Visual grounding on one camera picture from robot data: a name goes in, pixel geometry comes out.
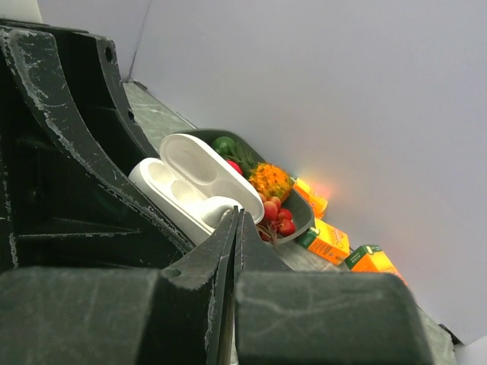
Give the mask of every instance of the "green label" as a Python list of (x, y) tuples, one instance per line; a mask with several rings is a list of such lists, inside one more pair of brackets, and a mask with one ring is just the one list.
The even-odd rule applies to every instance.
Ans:
[(345, 259), (345, 264), (352, 269), (357, 262), (361, 260), (362, 257), (365, 255), (373, 255), (376, 252), (381, 252), (382, 249), (378, 245), (365, 245), (365, 246), (359, 246), (349, 257)]
[(317, 238), (317, 236), (318, 235), (315, 232), (309, 230), (302, 236), (298, 244), (307, 249), (311, 245), (311, 243), (313, 243), (313, 241)]

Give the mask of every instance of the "earbud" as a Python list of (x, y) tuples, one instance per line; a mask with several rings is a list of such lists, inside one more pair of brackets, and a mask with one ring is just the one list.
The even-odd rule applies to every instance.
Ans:
[(242, 205), (232, 198), (226, 198), (224, 196), (212, 196), (206, 199), (198, 207), (199, 216), (205, 224), (212, 228), (216, 228), (224, 214), (228, 211), (233, 211), (234, 206), (243, 209)]

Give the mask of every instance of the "red radish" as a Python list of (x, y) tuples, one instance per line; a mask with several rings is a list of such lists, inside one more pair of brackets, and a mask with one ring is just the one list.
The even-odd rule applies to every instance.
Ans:
[(260, 197), (260, 200), (262, 200), (262, 203), (267, 202), (266, 196), (264, 194), (262, 194), (261, 192), (259, 193), (259, 197)]
[(278, 232), (286, 237), (292, 235), (296, 232), (296, 226), (294, 225), (293, 221), (289, 219), (283, 219), (281, 225), (278, 228)]
[(275, 221), (277, 218), (277, 205), (275, 205), (273, 202), (265, 202), (264, 203), (264, 220), (271, 222)]
[(242, 169), (237, 163), (233, 162), (232, 160), (226, 160), (230, 166), (232, 166), (240, 175), (242, 175)]
[(284, 219), (292, 220), (292, 213), (286, 208), (282, 208), (277, 214), (278, 221), (283, 221)]
[(281, 199), (279, 199), (277, 196), (273, 196), (269, 199), (270, 202), (273, 202), (275, 205), (277, 205), (277, 209), (281, 209)]

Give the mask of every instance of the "juice box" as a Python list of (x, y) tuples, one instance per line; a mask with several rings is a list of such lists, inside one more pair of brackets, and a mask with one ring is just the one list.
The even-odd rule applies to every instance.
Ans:
[(316, 218), (321, 219), (324, 217), (326, 206), (328, 205), (328, 201), (325, 198), (317, 195), (308, 184), (297, 177), (294, 178), (293, 188), (311, 205)]
[(377, 245), (363, 245), (358, 247), (345, 259), (345, 264), (351, 271), (388, 272), (397, 275), (404, 281), (403, 276), (397, 271), (396, 266), (389, 260), (381, 247)]
[(341, 264), (350, 253), (349, 236), (318, 218), (314, 219), (314, 225), (298, 244), (335, 265)]

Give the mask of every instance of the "green pepper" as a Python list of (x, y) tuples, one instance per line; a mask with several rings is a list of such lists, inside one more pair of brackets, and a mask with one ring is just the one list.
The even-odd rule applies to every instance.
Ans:
[(226, 135), (216, 138), (212, 148), (220, 155), (229, 155), (235, 149), (235, 141)]

